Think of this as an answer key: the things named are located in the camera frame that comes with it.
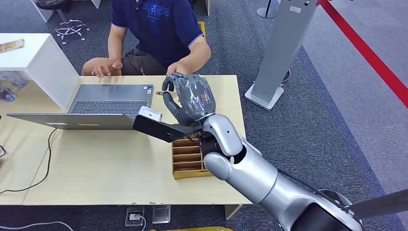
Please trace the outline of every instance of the laptop keyboard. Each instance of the laptop keyboard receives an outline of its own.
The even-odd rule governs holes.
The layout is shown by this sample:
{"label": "laptop keyboard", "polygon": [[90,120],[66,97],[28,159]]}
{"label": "laptop keyboard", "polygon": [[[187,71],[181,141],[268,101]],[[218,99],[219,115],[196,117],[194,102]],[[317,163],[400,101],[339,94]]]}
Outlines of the laptop keyboard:
{"label": "laptop keyboard", "polygon": [[72,109],[75,114],[125,114],[132,120],[147,101],[76,101]]}

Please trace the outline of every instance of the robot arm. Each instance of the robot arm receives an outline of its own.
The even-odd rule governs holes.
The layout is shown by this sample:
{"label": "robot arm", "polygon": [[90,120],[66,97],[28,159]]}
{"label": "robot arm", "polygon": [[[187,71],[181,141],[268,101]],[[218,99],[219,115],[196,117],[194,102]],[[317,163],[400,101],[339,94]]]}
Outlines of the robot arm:
{"label": "robot arm", "polygon": [[167,142],[199,133],[205,167],[252,203],[261,205],[285,231],[361,231],[352,213],[281,175],[247,142],[224,115],[215,113],[208,82],[198,76],[171,74],[162,90],[179,95],[179,107],[169,93],[163,98],[179,125],[137,116],[134,129]]}

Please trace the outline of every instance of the gray glove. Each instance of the gray glove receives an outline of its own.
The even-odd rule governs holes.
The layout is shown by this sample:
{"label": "gray glove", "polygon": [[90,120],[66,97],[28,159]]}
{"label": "gray glove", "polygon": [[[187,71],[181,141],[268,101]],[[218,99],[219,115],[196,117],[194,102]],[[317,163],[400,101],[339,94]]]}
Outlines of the gray glove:
{"label": "gray glove", "polygon": [[174,91],[181,102],[181,108],[174,102],[170,93],[163,93],[163,100],[171,114],[183,126],[190,126],[210,114],[215,113],[216,102],[207,80],[199,75],[173,73],[166,76],[162,90]]}

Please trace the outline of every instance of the shorts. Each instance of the shorts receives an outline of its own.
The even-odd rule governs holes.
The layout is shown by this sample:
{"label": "shorts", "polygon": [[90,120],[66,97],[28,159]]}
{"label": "shorts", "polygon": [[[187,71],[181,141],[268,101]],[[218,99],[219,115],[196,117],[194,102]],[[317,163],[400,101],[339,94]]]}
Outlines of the shorts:
{"label": "shorts", "polygon": [[123,76],[163,76],[167,73],[153,56],[136,48],[125,54],[122,64]]}

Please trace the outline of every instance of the office chair base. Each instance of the office chair base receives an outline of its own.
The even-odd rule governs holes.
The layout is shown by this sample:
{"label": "office chair base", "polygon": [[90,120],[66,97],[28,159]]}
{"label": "office chair base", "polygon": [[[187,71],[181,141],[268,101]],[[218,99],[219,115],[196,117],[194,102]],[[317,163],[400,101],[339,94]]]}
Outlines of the office chair base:
{"label": "office chair base", "polygon": [[66,41],[64,40],[65,36],[72,34],[79,35],[81,37],[81,40],[84,41],[85,38],[82,36],[82,33],[80,32],[82,29],[89,31],[89,28],[85,23],[79,20],[69,20],[60,23],[60,25],[55,29],[55,32],[57,33],[57,36],[61,37],[62,44],[66,44]]}

